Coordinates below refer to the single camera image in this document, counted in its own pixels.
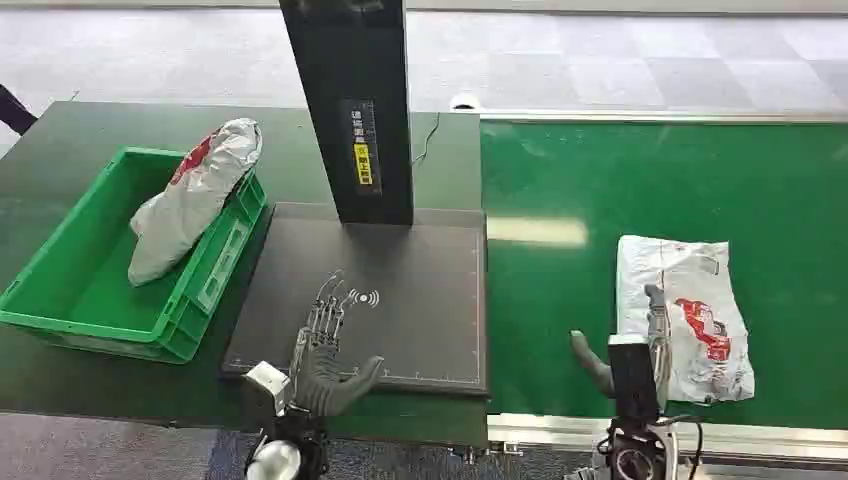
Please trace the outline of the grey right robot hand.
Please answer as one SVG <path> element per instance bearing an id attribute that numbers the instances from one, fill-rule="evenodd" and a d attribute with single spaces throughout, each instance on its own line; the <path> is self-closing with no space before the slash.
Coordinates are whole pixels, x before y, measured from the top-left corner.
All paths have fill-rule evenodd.
<path id="1" fill-rule="evenodd" d="M 614 334 L 608 339 L 609 361 L 591 349 L 580 330 L 569 332 L 571 350 L 600 393 L 625 406 L 622 417 L 637 409 L 654 416 L 665 410 L 671 367 L 670 320 L 665 292 L 654 284 L 644 286 L 648 298 L 648 333 Z"/>

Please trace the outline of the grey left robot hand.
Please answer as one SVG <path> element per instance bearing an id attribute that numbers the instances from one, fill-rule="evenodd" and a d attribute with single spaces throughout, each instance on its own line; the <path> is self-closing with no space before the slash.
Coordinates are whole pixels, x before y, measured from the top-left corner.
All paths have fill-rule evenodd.
<path id="1" fill-rule="evenodd" d="M 319 288 L 303 326 L 299 329 L 289 375 L 293 382 L 291 407 L 313 417 L 335 417 L 368 393 L 383 373 L 384 358 L 373 356 L 350 376 L 338 361 L 340 332 L 353 294 L 338 295 L 344 272 L 329 274 Z"/>

